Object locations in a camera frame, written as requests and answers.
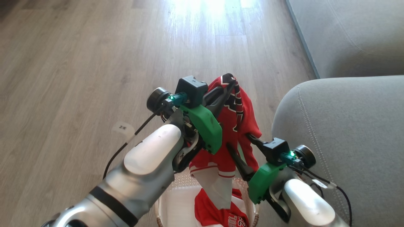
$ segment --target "white basket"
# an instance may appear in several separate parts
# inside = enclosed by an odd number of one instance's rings
[[[196,227],[194,213],[195,197],[201,190],[198,181],[189,174],[189,169],[175,175],[175,181],[154,204],[159,227]],[[241,178],[233,180],[233,188],[238,188],[245,202],[250,227],[258,223],[259,206],[248,197],[247,182]]]

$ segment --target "black band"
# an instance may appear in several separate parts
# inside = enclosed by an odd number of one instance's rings
[[[109,207],[127,225],[135,226],[137,224],[138,219],[122,203],[106,193],[102,188],[96,186],[90,191],[90,194]]]

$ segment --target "gray fabric upholstery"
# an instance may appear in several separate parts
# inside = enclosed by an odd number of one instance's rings
[[[404,74],[404,1],[287,2],[318,77]]]
[[[404,76],[312,80],[276,111],[272,136],[312,149],[312,170],[345,190],[354,226],[403,226],[403,87]],[[347,220],[342,194],[326,200]]]

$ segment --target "green plastic part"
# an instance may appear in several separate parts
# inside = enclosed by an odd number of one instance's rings
[[[265,199],[265,193],[278,176],[279,170],[286,167],[286,164],[274,166],[266,163],[261,166],[248,183],[248,196],[254,204]]]
[[[204,140],[206,150],[216,154],[222,146],[222,127],[220,127],[212,112],[202,105],[192,109],[181,105],[180,109],[187,112],[189,119]]]

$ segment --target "wooden floor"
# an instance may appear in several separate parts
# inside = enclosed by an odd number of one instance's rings
[[[124,141],[111,127],[140,126],[154,88],[227,72],[271,139],[282,97],[314,79],[284,0],[0,0],[0,226],[82,199]],[[277,219],[261,206],[258,226]]]

